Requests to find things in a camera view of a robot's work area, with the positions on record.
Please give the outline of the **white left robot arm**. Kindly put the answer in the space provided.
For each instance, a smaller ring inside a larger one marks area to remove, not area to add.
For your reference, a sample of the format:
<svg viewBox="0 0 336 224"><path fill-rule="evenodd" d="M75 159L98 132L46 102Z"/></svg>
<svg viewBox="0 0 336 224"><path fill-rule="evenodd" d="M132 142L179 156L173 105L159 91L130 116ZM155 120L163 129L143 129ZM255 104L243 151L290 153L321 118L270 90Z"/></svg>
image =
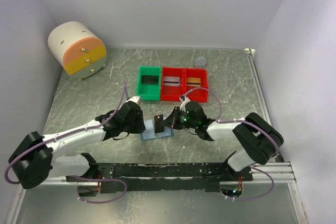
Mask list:
<svg viewBox="0 0 336 224"><path fill-rule="evenodd" d="M8 168L14 171L17 183L25 189L60 176L79 176L87 182L98 179L99 165L90 154L66 154L84 145L109 139L117 141L121 133L143 133L145 125L140 104L141 98L134 96L119 109L82 126L48 135L31 132L10 156Z"/></svg>

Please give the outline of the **green plastic bin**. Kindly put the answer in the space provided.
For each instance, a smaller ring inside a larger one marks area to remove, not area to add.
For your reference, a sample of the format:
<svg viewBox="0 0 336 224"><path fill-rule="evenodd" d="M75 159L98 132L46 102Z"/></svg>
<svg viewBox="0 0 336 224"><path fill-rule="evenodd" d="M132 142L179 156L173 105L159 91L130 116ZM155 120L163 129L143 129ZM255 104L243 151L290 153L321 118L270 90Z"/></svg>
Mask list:
<svg viewBox="0 0 336 224"><path fill-rule="evenodd" d="M143 75L159 76L158 85L146 85L141 83ZM161 93L161 76L162 68L161 67L152 67L152 66L140 66L138 81L136 85L136 94L145 101L159 101Z"/></svg>

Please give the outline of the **silver credit card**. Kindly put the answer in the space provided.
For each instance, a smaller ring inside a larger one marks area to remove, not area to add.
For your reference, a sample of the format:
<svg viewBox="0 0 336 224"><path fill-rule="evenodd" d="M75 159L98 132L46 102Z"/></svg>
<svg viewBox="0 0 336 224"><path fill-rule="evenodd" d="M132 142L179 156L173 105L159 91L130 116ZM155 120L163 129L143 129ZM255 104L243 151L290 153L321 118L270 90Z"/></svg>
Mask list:
<svg viewBox="0 0 336 224"><path fill-rule="evenodd" d="M180 77L164 76L163 85L167 87L179 87L181 85Z"/></svg>

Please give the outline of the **aluminium frame rail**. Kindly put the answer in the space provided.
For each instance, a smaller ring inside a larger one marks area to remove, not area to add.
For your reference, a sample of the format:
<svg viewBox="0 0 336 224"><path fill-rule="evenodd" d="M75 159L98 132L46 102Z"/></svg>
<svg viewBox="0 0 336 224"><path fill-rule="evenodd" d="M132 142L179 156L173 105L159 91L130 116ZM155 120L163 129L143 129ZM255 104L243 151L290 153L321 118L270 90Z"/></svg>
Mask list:
<svg viewBox="0 0 336 224"><path fill-rule="evenodd" d="M257 96L259 99L259 103L261 106L261 112L263 115L264 120L270 125L270 130L266 130L270 134L270 136L275 137L275 142L277 144L280 144L278 147L278 153L270 159L270 161L265 165L256 165L257 168L261 169L264 168L267 173L269 173L275 183L296 183L297 180L295 178L292 166L290 162L285 162L281 153L280 153L280 147L284 144L284 138L280 135L279 131L273 128L271 124L271 120L269 117L269 113L266 107L266 102L262 93L260 81L257 75L257 70L254 64L254 49L247 48L244 50L247 60L251 69L251 72L253 74L253 81L254 85L257 89Z"/></svg>

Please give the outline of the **small clear plastic cup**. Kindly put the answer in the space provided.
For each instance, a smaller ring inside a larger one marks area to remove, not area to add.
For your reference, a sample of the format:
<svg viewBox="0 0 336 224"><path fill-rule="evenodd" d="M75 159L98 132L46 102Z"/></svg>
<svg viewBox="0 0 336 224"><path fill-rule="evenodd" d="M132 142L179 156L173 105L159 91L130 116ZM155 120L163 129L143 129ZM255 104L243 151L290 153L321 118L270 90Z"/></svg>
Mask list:
<svg viewBox="0 0 336 224"><path fill-rule="evenodd" d="M195 67L196 68L205 68L206 65L206 59L204 57L197 57L195 59Z"/></svg>

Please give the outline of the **red plastic bin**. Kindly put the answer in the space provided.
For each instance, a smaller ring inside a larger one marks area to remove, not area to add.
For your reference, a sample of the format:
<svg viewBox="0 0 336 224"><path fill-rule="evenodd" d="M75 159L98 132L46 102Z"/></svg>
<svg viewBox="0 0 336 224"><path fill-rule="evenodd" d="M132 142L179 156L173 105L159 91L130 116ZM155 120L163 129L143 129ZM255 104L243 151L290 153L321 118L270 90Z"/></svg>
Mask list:
<svg viewBox="0 0 336 224"><path fill-rule="evenodd" d="M185 79L185 70L184 68L173 68L173 67L163 67L162 76L161 76L161 101L174 101L177 102L180 100L180 96L185 92L185 86L183 81ZM163 85L164 76L174 76L180 77L181 85L179 87L167 87Z"/></svg>
<svg viewBox="0 0 336 224"><path fill-rule="evenodd" d="M187 97L192 101L197 101L200 103L206 103L208 100L208 75L207 71L205 69L201 68L185 68L185 79L183 81L183 84L185 86L185 92L188 92L192 89L195 89L194 91L190 92ZM188 77L194 77L194 78L201 78L201 86L192 88L186 86L186 78Z"/></svg>

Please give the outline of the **blue card holder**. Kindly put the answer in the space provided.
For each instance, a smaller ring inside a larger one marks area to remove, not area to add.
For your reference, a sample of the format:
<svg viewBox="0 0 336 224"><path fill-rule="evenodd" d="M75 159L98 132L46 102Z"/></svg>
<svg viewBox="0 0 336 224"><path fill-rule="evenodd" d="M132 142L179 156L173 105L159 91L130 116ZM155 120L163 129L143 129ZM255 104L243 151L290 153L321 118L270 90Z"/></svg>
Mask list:
<svg viewBox="0 0 336 224"><path fill-rule="evenodd" d="M140 139L143 142L174 136L173 130L168 127L164 127L163 132L155 133L153 119L144 121L144 125L145 125L145 131L140 136Z"/></svg>

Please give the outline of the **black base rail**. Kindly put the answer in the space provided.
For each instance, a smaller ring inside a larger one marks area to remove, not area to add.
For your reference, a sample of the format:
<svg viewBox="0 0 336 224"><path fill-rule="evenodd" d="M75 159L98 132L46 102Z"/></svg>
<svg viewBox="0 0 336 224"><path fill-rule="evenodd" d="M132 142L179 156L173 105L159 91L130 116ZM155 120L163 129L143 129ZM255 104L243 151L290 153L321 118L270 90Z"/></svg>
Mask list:
<svg viewBox="0 0 336 224"><path fill-rule="evenodd" d="M250 182L250 168L229 170L225 163L99 163L94 178L120 179L127 191L204 190L219 192L220 184Z"/></svg>

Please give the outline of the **black VIP credit card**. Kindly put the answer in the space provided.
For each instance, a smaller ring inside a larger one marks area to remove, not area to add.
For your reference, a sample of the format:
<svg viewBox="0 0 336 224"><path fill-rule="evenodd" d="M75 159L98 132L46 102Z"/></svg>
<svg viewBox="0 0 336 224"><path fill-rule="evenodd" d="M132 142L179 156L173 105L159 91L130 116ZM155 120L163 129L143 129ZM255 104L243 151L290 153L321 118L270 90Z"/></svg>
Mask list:
<svg viewBox="0 0 336 224"><path fill-rule="evenodd" d="M154 117L154 133L155 134L164 132L163 121L164 121L163 114L159 114Z"/></svg>

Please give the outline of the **round pastel drawer cabinet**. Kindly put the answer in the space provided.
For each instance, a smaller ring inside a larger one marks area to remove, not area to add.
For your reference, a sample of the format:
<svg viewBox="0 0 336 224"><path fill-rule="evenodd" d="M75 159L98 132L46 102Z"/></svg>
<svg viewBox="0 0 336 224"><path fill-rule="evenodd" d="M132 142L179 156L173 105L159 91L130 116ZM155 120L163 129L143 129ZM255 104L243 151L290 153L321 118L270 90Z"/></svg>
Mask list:
<svg viewBox="0 0 336 224"><path fill-rule="evenodd" d="M57 26L47 42L51 53L71 77L86 79L105 67L107 50L103 41L80 22Z"/></svg>

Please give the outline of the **gold credit card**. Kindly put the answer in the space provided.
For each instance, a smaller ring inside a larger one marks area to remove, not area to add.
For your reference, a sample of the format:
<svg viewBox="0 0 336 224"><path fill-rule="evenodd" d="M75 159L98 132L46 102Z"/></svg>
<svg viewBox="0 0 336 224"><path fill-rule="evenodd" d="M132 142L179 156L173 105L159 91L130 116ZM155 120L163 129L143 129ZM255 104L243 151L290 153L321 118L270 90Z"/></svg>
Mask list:
<svg viewBox="0 0 336 224"><path fill-rule="evenodd" d="M194 78L194 77L186 78L186 86L187 87L196 88L196 87L200 87L201 84L202 84L201 78Z"/></svg>

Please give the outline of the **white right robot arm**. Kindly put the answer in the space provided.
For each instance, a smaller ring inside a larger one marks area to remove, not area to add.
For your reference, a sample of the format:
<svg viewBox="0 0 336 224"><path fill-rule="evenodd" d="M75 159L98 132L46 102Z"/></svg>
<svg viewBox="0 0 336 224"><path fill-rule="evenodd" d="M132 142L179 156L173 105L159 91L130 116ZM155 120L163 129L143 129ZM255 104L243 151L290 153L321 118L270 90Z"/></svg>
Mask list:
<svg viewBox="0 0 336 224"><path fill-rule="evenodd" d="M223 176L230 181L250 165L265 165L279 154L284 143L281 134L255 112L242 119L220 121L209 118L196 101L185 101L176 106L162 125L175 130L194 129L195 134L205 141L237 139L242 149L224 161Z"/></svg>

